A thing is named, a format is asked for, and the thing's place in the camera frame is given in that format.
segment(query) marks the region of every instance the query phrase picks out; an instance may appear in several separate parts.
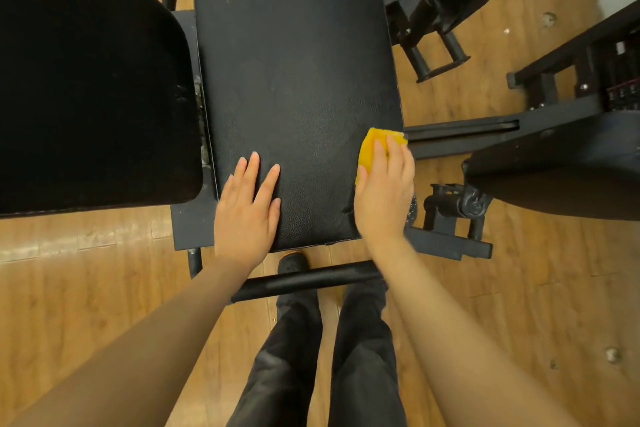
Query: wooden floor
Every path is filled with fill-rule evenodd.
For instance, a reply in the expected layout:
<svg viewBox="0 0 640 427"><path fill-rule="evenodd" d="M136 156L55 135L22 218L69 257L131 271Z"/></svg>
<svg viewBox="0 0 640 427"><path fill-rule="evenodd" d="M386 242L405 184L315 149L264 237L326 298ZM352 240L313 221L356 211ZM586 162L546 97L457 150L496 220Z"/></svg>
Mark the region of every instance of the wooden floor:
<svg viewBox="0 0 640 427"><path fill-rule="evenodd" d="M181 9L192 6L192 0L179 0ZM544 12L557 15L555 26L543 27ZM505 74L599 18L596 0L492 0L456 30L471 60L420 85L395 48L405 124L520 111L524 99L507 89ZM421 48L432 67L446 61L438 40L427 37ZM558 79L569 97L572 75ZM420 162L419 200L430 194L431 183L460 181L462 160ZM491 261L424 257L424 263L583 425L638 425L640 228L494 202L486 238L495 244ZM367 253L354 242L308 255L321 267ZM205 251L205 261L210 258L211 250ZM268 257L257 273L274 273L277 261L277 255ZM168 207L0 221L0 424L188 281L186 253L173 251ZM325 329L311 426L327 423L341 293L321 293ZM410 425L443 425L392 301L385 317L394 331ZM170 425L223 426L274 322L274 299L228 307ZM608 347L621 351L620 363L608 363Z"/></svg>

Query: person's left arm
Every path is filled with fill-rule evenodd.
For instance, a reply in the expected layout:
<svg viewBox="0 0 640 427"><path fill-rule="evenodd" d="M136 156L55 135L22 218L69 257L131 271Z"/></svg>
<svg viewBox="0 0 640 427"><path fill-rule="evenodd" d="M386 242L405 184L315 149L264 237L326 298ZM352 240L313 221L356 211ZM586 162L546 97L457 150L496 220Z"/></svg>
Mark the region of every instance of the person's left arm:
<svg viewBox="0 0 640 427"><path fill-rule="evenodd" d="M214 262L170 301L23 412L22 426L163 426L220 313L264 260L280 219L274 166L255 200L259 157L240 159L216 210Z"/></svg>

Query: exercise equipment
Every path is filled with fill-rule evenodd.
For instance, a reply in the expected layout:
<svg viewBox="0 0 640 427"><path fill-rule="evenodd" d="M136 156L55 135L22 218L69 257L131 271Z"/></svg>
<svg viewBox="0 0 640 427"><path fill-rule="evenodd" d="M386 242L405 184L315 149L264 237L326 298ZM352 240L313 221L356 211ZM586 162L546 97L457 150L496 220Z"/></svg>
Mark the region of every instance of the exercise equipment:
<svg viewBox="0 0 640 427"><path fill-rule="evenodd" d="M404 131L416 158L474 152L463 184L434 185L420 253L488 259L492 198L557 214L640 219L640 5L604 20L508 83L530 111L404 128L391 46L422 82L469 56L452 30L488 0L3 0L0 216L171 204L194 277L212 246L218 185L257 150L276 162L272 251L355 239L353 183L371 127ZM417 49L441 37L452 61ZM576 99L553 75L575 65ZM467 237L456 220L470 220ZM372 262L248 280L234 301L379 277Z"/></svg>

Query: dark gray trousers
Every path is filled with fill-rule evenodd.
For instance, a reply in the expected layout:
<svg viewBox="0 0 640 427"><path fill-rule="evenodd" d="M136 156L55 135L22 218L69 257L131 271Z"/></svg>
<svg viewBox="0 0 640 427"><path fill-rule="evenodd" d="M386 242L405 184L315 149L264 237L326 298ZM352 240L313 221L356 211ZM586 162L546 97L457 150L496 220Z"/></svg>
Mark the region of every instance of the dark gray trousers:
<svg viewBox="0 0 640 427"><path fill-rule="evenodd" d="M333 352L329 427L406 425L391 330L381 318L384 292L378 280L350 286L345 294ZM283 312L255 358L227 427L307 424L322 320L317 300L308 297L290 302Z"/></svg>

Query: yellow cloth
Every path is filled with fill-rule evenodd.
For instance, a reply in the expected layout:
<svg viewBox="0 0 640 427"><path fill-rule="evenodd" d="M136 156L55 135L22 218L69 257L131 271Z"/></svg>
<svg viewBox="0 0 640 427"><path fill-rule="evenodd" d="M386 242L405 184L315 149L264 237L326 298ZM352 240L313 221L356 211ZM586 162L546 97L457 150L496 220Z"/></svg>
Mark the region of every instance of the yellow cloth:
<svg viewBox="0 0 640 427"><path fill-rule="evenodd" d="M371 172L371 163L373 162L373 144L376 140L380 140L385 148L385 153L389 155L387 149L387 136L391 135L398 144L406 144L408 140L404 138L404 133L401 131L393 130L381 130L380 128L370 128L367 136L362 141L360 147L360 155L358 156L358 165L364 165L367 172Z"/></svg>

